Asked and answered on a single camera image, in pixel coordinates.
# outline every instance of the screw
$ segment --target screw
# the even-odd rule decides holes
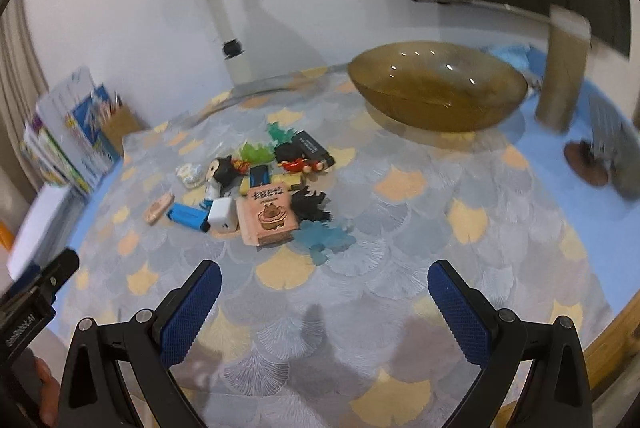
[[[136,313],[136,321],[138,323],[145,323],[151,319],[154,314],[149,309],[142,309]]]
[[[574,326],[574,323],[571,321],[569,316],[560,316],[560,325],[565,329],[571,329]]]
[[[503,322],[511,323],[516,319],[516,314],[510,309],[500,309],[498,311],[498,318]]]
[[[84,320],[80,320],[78,323],[78,329],[81,331],[87,331],[94,324],[94,321],[91,318],[85,318]]]

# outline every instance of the white wall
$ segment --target white wall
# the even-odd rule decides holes
[[[256,78],[350,60],[396,40],[474,46],[532,42],[545,25],[470,7],[411,0],[225,0]],[[151,125],[230,87],[203,0],[26,0],[34,45],[49,83],[78,65],[118,90]],[[640,85],[640,3],[634,0],[632,65],[594,50],[589,74],[631,115]]]

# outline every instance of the patterned tablecloth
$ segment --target patterned tablecloth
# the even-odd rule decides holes
[[[128,138],[65,297],[69,338],[84,316],[108,323],[154,308],[209,258],[222,268],[222,293],[172,368],[209,426],[412,427],[440,426],[478,371],[428,294],[435,260],[524,320],[571,316],[584,345],[607,325],[584,247],[501,132],[391,122],[367,109],[344,68],[290,78],[310,82],[244,98],[190,130],[169,124]],[[177,166],[268,141],[273,121],[308,131],[335,157],[311,187],[327,193],[355,245],[316,267],[293,242],[254,248],[239,234],[143,222],[166,191],[186,204],[202,198],[202,188],[185,190]]]

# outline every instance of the blue plastic leaf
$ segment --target blue plastic leaf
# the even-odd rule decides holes
[[[322,265],[324,262],[329,260],[329,257],[327,257],[322,246],[313,246],[309,249],[309,253],[311,254],[311,261],[315,265]]]
[[[332,228],[322,222],[310,220],[300,222],[300,229],[291,234],[297,243],[309,250],[316,265],[324,264],[328,259],[328,253],[325,250],[330,249],[336,252],[356,243],[356,238],[343,228]]]

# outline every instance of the green plastic leaf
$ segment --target green plastic leaf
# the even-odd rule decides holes
[[[267,124],[267,132],[275,141],[276,146],[291,142],[293,136],[296,135],[296,131],[293,128],[284,130],[280,127],[280,124],[277,121]]]
[[[268,164],[274,159],[273,150],[267,145],[257,143],[255,145],[246,142],[239,151],[240,159],[251,164]]]

